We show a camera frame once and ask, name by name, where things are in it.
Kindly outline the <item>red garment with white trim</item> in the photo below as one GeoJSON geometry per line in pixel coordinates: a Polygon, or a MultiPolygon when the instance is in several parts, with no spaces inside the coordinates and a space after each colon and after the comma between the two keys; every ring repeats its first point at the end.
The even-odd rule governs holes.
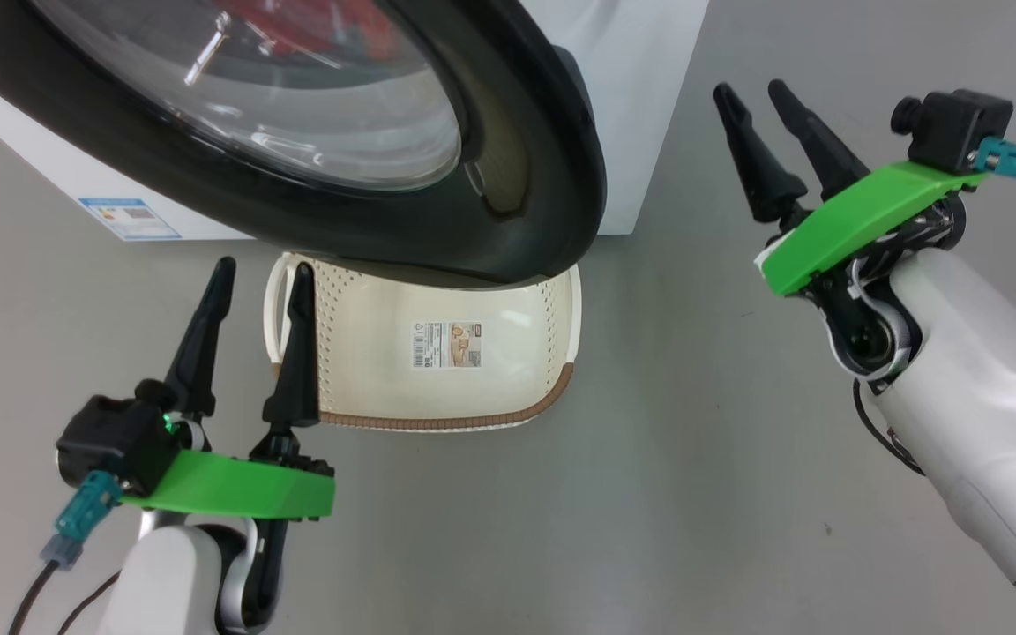
{"type": "Polygon", "coordinates": [[[390,62],[400,34],[372,0],[214,0],[258,34],[271,56],[305,54],[321,61],[390,62]]]}

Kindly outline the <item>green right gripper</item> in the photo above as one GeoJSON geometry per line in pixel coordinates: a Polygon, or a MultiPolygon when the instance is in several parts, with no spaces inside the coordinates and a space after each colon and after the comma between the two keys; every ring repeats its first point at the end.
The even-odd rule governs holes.
{"type": "Polygon", "coordinates": [[[806,220],[808,213],[799,198],[806,196],[807,186],[770,152],[738,93],[720,83],[713,90],[713,103],[751,217],[787,233],[755,258],[766,285],[777,296],[797,294],[815,274],[833,269],[940,198],[975,189],[988,177],[987,173],[952,176],[913,161],[892,162],[870,172],[785,81],[771,80],[767,96],[822,186],[824,204],[806,220]]]}

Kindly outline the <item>round black glass washer door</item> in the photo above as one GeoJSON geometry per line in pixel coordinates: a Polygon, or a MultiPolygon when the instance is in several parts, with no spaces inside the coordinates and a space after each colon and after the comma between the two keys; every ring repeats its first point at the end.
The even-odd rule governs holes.
{"type": "Polygon", "coordinates": [[[596,237],[585,87],[519,0],[372,0],[390,62],[271,56],[214,0],[0,0],[0,97],[195,213],[415,285],[535,284],[596,237]]]}

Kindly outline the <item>blue energy label sticker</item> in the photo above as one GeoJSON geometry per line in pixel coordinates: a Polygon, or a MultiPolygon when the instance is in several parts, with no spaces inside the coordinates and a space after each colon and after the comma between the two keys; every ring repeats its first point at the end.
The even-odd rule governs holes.
{"type": "Polygon", "coordinates": [[[182,235],[141,198],[77,198],[77,201],[122,241],[182,240],[182,235]]]}

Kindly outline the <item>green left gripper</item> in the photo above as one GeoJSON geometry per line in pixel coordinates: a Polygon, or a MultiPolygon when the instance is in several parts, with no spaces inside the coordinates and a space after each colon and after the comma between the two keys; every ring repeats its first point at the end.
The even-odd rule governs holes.
{"type": "MultiPolygon", "coordinates": [[[[180,346],[162,381],[138,383],[136,398],[161,412],[178,412],[200,422],[213,415],[213,393],[220,327],[231,307],[236,260],[219,258],[180,346]]],[[[277,386],[263,407],[271,431],[310,427],[321,421],[314,270],[295,267],[285,304],[290,329],[277,386]]],[[[125,494],[121,502],[167,512],[236,516],[262,521],[306,521],[333,512],[336,481],[280,465],[243,461],[213,452],[181,450],[152,494],[125,494]]]]}

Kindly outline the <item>cream perforated laundry basket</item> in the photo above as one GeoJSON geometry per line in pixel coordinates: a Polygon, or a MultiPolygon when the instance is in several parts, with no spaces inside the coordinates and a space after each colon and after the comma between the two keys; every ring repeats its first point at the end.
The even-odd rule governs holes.
{"type": "Polygon", "coordinates": [[[285,304],[300,262],[313,266],[321,419],[355,429],[457,433],[512,429],[567,390],[582,326],[578,268],[539,284],[454,290],[400,284],[285,252],[265,285],[265,350],[285,351],[285,304]],[[416,370],[420,321],[483,324],[480,369],[416,370]]]}

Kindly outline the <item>basket product label sticker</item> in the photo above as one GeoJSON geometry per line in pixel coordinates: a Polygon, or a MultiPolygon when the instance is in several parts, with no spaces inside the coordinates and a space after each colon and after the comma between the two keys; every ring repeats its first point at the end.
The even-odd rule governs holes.
{"type": "Polygon", "coordinates": [[[481,322],[414,322],[410,342],[412,369],[468,370],[482,367],[481,322]]]}

